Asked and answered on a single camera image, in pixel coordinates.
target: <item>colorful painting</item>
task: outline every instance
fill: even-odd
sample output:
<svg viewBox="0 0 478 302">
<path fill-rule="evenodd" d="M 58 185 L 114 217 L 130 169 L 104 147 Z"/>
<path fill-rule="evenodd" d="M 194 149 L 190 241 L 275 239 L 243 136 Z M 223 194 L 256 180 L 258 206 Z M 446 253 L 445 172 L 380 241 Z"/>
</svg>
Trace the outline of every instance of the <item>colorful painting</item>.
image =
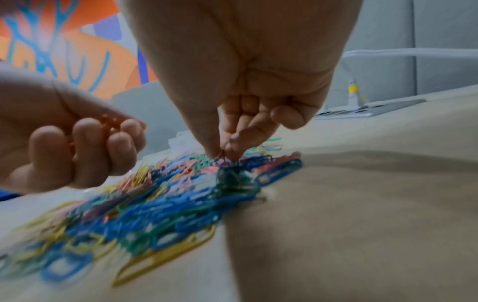
<svg viewBox="0 0 478 302">
<path fill-rule="evenodd" d="M 0 60 L 105 99 L 157 80 L 114 0 L 16 0 L 0 17 Z"/>
</svg>

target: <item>table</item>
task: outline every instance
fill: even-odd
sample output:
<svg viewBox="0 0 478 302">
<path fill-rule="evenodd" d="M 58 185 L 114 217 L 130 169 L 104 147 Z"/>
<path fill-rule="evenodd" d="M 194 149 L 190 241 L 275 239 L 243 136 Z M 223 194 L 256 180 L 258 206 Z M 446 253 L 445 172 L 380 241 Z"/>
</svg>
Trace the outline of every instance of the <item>table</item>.
<svg viewBox="0 0 478 302">
<path fill-rule="evenodd" d="M 0 283 L 0 301 L 476 301 L 478 87 L 425 98 L 281 130 L 304 168 L 266 188 L 267 203 L 226 215 L 211 242 L 132 283 L 110 288 L 124 261 L 115 253 L 74 285 Z M 0 236 L 79 196 L 0 203 Z"/>
</svg>

